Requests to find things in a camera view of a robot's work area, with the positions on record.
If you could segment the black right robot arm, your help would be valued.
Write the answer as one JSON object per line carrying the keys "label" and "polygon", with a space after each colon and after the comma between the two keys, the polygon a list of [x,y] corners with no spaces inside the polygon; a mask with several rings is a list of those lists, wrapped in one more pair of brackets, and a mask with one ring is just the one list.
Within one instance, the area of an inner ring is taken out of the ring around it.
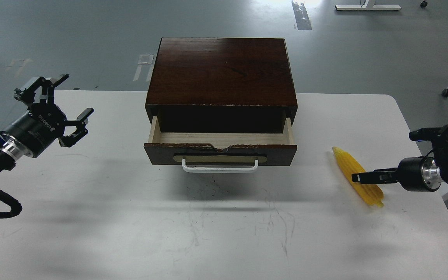
{"label": "black right robot arm", "polygon": [[448,125],[422,128],[409,133],[415,142],[430,142],[432,156],[404,158],[397,167],[349,173],[349,181],[361,184],[400,183],[407,191],[434,192],[448,183]]}

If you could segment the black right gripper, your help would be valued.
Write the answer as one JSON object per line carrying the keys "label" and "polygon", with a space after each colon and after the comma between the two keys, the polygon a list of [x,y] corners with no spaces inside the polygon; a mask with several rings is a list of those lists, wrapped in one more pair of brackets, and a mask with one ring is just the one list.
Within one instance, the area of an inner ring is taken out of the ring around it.
{"label": "black right gripper", "polygon": [[353,173],[352,182],[360,184],[400,183],[407,191],[434,192],[442,183],[440,168],[432,157],[409,157],[400,161],[398,167]]}

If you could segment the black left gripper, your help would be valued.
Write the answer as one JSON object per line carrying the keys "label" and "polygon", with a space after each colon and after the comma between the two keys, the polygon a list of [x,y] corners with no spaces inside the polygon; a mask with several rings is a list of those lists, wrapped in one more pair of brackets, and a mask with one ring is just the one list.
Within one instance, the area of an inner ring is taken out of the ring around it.
{"label": "black left gripper", "polygon": [[[12,137],[26,149],[26,155],[37,158],[58,138],[61,147],[72,147],[88,134],[88,117],[93,108],[86,108],[76,119],[66,119],[54,101],[56,87],[69,78],[69,74],[58,78],[34,77],[21,89],[14,89],[14,99],[27,106],[20,118],[2,130],[2,134]],[[65,127],[75,127],[69,135],[63,135]]]}

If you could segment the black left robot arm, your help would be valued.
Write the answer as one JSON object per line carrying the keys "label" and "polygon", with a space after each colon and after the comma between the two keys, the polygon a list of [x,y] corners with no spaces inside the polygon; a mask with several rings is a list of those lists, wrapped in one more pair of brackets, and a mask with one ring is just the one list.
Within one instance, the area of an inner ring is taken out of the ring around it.
{"label": "black left robot arm", "polygon": [[[62,147],[72,147],[87,133],[88,117],[94,112],[86,108],[76,119],[67,119],[54,102],[55,88],[69,78],[37,77],[21,89],[14,99],[25,104],[26,112],[0,131],[0,173],[12,170],[22,156],[37,158],[55,140]],[[0,189],[0,219],[12,218],[23,210],[20,202]]]}

